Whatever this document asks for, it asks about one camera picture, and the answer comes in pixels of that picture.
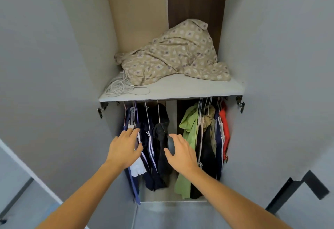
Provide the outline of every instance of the open cabinet door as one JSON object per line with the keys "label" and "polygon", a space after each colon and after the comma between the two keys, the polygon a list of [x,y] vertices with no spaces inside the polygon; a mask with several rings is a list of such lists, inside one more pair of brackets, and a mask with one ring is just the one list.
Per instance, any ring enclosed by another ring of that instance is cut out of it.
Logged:
{"label": "open cabinet door", "polygon": [[[84,6],[89,1],[80,6],[83,14],[89,12]],[[83,59],[96,47],[85,45],[86,51],[80,51],[78,46],[86,37],[102,35],[91,28],[91,34],[76,39],[62,0],[0,0],[0,6],[0,139],[64,201],[102,165],[122,126],[124,112],[115,110],[116,103],[100,119],[101,91],[94,87]],[[94,16],[101,25],[101,15]],[[98,50],[98,56],[104,53]],[[91,57],[98,67],[100,58]],[[109,126],[106,114],[112,119]],[[121,174],[88,226],[131,228],[134,209]]]}
{"label": "open cabinet door", "polygon": [[244,82],[222,181],[265,207],[334,130],[334,0],[226,0],[220,60]]}

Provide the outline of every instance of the metal hinge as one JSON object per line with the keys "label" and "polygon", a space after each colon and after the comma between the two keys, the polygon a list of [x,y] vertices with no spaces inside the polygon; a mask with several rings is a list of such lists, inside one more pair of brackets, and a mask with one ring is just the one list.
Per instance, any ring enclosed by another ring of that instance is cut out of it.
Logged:
{"label": "metal hinge", "polygon": [[238,106],[240,106],[240,112],[243,113],[244,108],[245,108],[245,103],[241,102],[242,100],[242,95],[241,96],[236,96],[236,102],[238,104]]}
{"label": "metal hinge", "polygon": [[101,108],[98,108],[98,114],[100,115],[101,119],[103,117],[102,112],[106,110],[108,104],[109,104],[109,102],[107,102],[107,101],[100,102]]}

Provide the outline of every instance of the wardrobe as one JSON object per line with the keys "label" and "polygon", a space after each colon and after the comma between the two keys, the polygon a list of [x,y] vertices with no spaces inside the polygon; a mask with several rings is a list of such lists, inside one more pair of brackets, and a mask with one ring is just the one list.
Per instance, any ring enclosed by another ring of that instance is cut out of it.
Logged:
{"label": "wardrobe", "polygon": [[[169,132],[177,132],[178,104],[221,97],[231,140],[220,181],[266,207],[334,138],[334,0],[205,1],[200,11],[191,0],[164,0],[161,10],[173,19],[161,16],[165,25],[142,31],[151,36],[187,18],[211,20],[218,60],[228,64],[231,81],[174,74],[147,85],[147,95],[109,97],[105,86],[120,71],[114,55],[131,37],[128,30],[118,41],[119,22],[128,17],[114,14],[111,0],[0,0],[0,139],[6,149],[64,201],[104,162],[123,125],[123,102],[165,103]],[[188,202],[173,188],[141,192],[141,203]],[[88,227],[131,228],[135,210],[122,174]]]}

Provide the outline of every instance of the green shirt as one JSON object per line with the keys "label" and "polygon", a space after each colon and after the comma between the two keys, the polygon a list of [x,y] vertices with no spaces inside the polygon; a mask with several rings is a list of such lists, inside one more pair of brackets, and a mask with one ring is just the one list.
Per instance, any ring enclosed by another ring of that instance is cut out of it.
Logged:
{"label": "green shirt", "polygon": [[[197,111],[197,103],[194,106],[191,106],[186,110],[184,117],[179,125],[183,131],[183,138],[187,140],[191,148],[195,149],[196,141],[197,141],[197,119],[198,119],[198,111]],[[182,198],[190,198],[190,187],[191,183],[184,177],[179,174],[174,192],[182,195]]]}

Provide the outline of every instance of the patterned blanket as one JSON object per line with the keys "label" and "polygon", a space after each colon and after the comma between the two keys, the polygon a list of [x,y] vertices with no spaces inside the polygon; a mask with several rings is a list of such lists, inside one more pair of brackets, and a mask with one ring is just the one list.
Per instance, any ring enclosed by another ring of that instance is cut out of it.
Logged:
{"label": "patterned blanket", "polygon": [[141,49],[115,55],[133,85],[146,85],[174,73],[207,80],[231,80],[228,67],[217,62],[208,24],[187,19]]}

